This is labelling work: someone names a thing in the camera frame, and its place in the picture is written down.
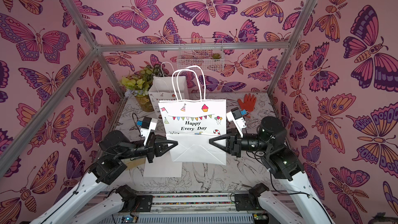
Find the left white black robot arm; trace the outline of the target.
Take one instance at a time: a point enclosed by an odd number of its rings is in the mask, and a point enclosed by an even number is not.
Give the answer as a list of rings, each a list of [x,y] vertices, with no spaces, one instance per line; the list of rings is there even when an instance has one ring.
[[[108,133],[99,144],[104,154],[80,182],[32,224],[66,224],[99,192],[111,185],[127,168],[123,159],[146,158],[150,163],[178,146],[177,141],[149,132],[146,144],[130,142],[119,130]]]

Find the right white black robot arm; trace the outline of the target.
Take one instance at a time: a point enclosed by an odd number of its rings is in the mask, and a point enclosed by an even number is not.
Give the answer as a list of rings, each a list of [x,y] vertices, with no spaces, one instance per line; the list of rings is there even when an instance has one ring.
[[[303,164],[285,144],[287,130],[280,119],[267,116],[261,120],[256,133],[244,129],[230,129],[226,134],[209,140],[209,143],[235,157],[242,152],[252,154],[270,173],[270,180],[284,186],[278,191],[274,186],[259,183],[249,190],[254,208],[261,208],[281,224],[331,224],[333,219],[315,193]]]

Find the white paper gift bag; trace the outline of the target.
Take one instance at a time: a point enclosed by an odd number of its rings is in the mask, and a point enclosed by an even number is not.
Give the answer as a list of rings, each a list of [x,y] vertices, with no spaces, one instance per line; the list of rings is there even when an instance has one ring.
[[[170,152],[161,157],[154,157],[150,163],[146,159],[144,177],[181,177],[182,162],[173,162]]]

